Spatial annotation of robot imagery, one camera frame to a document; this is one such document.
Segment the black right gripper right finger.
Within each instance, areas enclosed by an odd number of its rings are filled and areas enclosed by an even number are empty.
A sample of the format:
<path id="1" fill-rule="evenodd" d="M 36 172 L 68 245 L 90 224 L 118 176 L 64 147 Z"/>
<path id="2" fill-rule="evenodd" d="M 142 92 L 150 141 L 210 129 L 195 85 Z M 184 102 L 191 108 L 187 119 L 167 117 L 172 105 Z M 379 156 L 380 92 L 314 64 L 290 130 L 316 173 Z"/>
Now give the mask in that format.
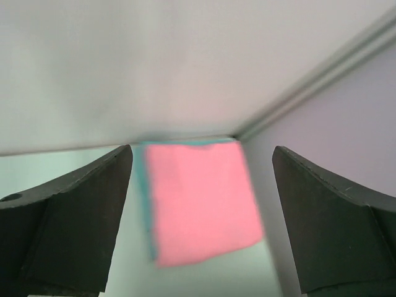
<path id="1" fill-rule="evenodd" d="M 301 292 L 395 295 L 395 198 L 284 146 L 272 156 Z"/>

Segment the pink t shirt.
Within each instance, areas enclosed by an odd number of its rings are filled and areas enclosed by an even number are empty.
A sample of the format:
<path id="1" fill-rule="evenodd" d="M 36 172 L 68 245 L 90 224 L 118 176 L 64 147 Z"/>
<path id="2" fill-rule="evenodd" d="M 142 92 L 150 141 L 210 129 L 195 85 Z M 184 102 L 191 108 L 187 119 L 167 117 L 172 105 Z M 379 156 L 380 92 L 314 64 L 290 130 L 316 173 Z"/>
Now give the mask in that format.
<path id="1" fill-rule="evenodd" d="M 145 164 L 159 267 L 195 264 L 263 238 L 241 144 L 150 144 Z"/>

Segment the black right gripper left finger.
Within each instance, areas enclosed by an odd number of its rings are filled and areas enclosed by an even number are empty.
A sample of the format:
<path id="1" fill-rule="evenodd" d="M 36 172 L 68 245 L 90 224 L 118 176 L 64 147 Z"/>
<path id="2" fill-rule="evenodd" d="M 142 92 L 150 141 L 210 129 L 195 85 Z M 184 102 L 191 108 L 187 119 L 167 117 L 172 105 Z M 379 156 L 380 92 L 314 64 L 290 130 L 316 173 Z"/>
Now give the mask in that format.
<path id="1" fill-rule="evenodd" d="M 98 296 L 106 289 L 132 171 L 122 145 L 1 200 L 2 296 Z"/>

